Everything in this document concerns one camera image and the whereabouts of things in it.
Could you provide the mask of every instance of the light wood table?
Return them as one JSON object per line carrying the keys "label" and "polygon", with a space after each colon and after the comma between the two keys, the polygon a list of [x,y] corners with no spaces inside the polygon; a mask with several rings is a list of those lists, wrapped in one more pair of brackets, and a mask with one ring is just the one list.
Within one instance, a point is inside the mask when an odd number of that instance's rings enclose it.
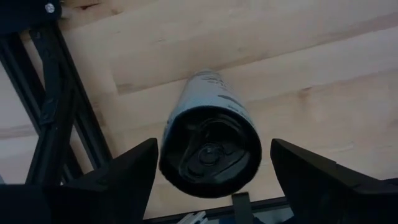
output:
{"label": "light wood table", "polygon": [[[185,80],[212,68],[261,137],[261,167],[242,189],[251,200],[283,196],[272,138],[378,179],[398,176],[396,0],[102,0],[60,26],[113,156],[160,141]],[[0,175],[18,183],[37,135],[3,69],[0,79]],[[76,133],[71,145],[91,170]],[[191,197],[157,173],[145,217],[227,205],[229,197]]]}

